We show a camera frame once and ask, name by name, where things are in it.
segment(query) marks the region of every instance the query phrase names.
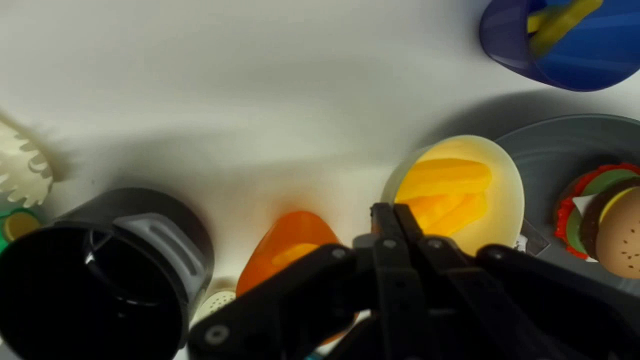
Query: orange toy food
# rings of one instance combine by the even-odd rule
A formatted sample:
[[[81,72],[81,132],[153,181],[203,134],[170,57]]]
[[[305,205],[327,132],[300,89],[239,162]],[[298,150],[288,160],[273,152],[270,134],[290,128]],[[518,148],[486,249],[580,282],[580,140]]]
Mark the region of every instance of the orange toy food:
[[[491,171],[474,160],[417,162],[402,181],[395,202],[411,209],[421,233],[453,237],[488,215]]]
[[[290,213],[263,235],[238,281],[238,297],[272,278],[321,245],[337,245],[331,228],[312,213]]]

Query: black cup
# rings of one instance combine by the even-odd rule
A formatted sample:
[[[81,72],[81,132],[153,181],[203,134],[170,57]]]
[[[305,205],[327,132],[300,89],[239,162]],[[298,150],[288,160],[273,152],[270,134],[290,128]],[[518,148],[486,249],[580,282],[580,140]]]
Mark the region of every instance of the black cup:
[[[184,205],[106,193],[0,256],[0,335],[24,360],[170,360],[210,271]]]

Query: gray plate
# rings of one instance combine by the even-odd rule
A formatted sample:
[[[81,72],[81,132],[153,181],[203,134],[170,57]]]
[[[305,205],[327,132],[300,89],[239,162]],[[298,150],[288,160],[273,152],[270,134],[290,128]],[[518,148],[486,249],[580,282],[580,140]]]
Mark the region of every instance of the gray plate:
[[[623,281],[597,265],[569,256],[553,238],[553,207],[580,174],[604,162],[640,165],[640,123],[616,116],[572,116],[519,128],[495,140],[515,162],[525,195],[527,253],[617,291],[640,295],[640,281]]]

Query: toy burger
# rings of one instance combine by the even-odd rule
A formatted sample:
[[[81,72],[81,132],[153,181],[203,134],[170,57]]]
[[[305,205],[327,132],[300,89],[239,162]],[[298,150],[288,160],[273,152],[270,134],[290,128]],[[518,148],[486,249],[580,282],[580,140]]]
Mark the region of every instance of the toy burger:
[[[640,167],[604,165],[577,176],[561,193],[553,224],[575,258],[640,278]]]
[[[515,165],[480,137],[427,148],[400,181],[394,202],[409,207],[425,237],[451,238],[466,254],[486,245],[515,246],[524,221]]]

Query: white table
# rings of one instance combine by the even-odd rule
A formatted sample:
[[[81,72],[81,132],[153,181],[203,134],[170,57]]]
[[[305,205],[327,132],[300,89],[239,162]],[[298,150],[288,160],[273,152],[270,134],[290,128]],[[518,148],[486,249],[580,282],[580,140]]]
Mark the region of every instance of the white table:
[[[486,0],[0,0],[0,112],[55,162],[51,215],[110,187],[184,197],[238,277],[272,221],[347,245],[391,169],[441,134],[640,111],[640,79],[567,94],[488,60]]]

